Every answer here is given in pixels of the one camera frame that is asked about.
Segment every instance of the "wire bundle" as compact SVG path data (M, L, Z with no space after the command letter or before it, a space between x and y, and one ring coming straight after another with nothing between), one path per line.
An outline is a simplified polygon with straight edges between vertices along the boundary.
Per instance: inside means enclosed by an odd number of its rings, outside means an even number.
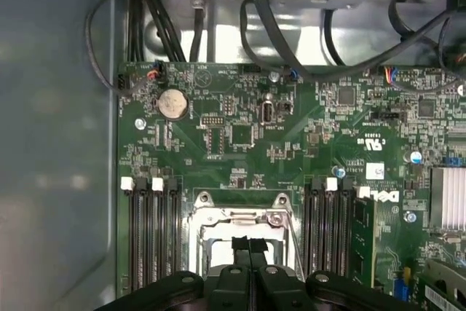
M334 82L340 80L340 78L352 76L353 74L359 74L362 71L379 66L390 58L400 54L415 42L419 41L428 31L432 30L438 24L450 18L456 12L456 10L443 11L434 17L431 21L422 26L418 31L410 35L410 37L406 38L406 40L395 45L394 47L391 47L382 54L365 60L357 65L348 66L345 69L338 69L327 74L313 74L302 66L302 64L297 60L296 56L290 49L278 27L277 21L274 18L272 9L270 8L269 0L253 0L253 3L256 5L257 13L261 18L266 32L269 35L270 41L277 50L278 54L288 66L290 66L292 69L295 69L296 72L308 82Z
M398 68L385 67L385 79L387 80L388 84L393 83L393 79L396 77L397 73Z

